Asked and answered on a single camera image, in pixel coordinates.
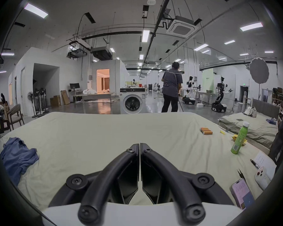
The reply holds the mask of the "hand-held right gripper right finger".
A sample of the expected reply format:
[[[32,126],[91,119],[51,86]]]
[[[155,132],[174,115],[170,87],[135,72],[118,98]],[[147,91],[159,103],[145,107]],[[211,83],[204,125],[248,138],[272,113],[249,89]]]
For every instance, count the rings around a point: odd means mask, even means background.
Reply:
[[[203,202],[234,206],[213,176],[179,171],[145,143],[140,143],[140,165],[142,189],[151,202],[175,202],[184,223],[199,224],[204,220]]]

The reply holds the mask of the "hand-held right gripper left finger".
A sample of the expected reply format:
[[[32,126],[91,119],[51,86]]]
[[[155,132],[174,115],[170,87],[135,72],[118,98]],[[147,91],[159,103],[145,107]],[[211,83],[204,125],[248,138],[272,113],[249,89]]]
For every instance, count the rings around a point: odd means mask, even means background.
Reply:
[[[129,204],[138,191],[139,171],[139,144],[133,144],[102,171],[70,175],[48,207],[80,203],[79,221],[97,224],[107,202]]]

